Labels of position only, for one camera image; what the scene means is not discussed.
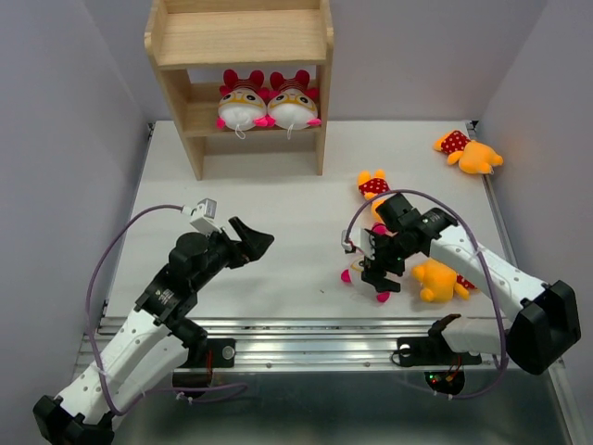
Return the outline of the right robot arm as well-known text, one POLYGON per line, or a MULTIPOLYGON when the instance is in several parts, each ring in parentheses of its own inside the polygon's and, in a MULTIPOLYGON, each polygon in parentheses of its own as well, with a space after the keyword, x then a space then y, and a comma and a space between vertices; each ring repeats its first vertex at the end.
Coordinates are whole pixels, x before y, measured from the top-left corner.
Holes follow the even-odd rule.
POLYGON ((581 338, 574 290, 562 280, 547 283, 517 269, 481 245, 451 207, 437 201, 419 212, 407 191, 388 191, 377 212, 387 232, 376 234, 350 225, 342 235, 344 251, 363 256, 361 278, 377 291, 395 292, 388 279, 401 276, 406 260, 422 253, 443 263, 490 298, 494 317, 470 319, 450 314, 422 337, 398 341, 396 363, 403 367, 446 365, 469 354, 496 356, 501 367, 514 362, 540 375, 581 338))

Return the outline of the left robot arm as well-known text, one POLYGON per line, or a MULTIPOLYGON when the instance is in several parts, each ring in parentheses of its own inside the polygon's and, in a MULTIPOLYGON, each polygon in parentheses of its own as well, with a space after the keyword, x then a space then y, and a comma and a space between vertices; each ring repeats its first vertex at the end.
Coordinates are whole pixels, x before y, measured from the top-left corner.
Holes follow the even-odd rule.
POLYGON ((129 312, 117 334, 94 360, 56 396, 33 407, 41 436, 51 444, 109 444, 113 422, 180 365, 200 363, 207 331, 187 316, 198 292, 224 269, 258 261, 274 241, 239 218, 229 221, 231 239, 211 219, 193 220, 194 231, 181 235, 167 263, 129 312))

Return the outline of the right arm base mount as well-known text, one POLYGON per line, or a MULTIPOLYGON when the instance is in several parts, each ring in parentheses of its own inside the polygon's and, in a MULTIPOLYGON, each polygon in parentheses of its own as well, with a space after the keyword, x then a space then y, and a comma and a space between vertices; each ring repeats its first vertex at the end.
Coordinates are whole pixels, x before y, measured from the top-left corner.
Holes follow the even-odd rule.
POLYGON ((428 367, 424 379, 436 394, 459 396, 465 385, 464 366, 482 364, 480 355, 453 352, 444 339, 401 337, 390 355, 390 362, 403 368, 428 367))

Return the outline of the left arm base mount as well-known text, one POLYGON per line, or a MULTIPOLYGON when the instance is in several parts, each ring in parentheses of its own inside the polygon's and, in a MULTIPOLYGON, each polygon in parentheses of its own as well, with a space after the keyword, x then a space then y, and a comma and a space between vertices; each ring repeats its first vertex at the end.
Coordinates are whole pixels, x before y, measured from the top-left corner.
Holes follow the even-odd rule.
POLYGON ((201 347, 189 349, 186 362, 174 371, 171 383, 175 388, 210 387, 216 370, 234 368, 235 355, 234 338, 208 338, 201 347))

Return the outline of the white pink striped plush toy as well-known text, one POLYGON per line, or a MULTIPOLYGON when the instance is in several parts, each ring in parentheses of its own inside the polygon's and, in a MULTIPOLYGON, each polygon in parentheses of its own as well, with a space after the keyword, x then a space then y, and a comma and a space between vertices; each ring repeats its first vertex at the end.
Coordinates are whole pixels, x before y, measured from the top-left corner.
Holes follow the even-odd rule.
POLYGON ((229 129, 241 140, 246 132, 255 128, 267 128, 267 99, 269 89, 264 86, 265 75, 261 70, 252 70, 246 78, 240 78, 235 70, 223 73, 223 85, 219 88, 218 129, 229 129))

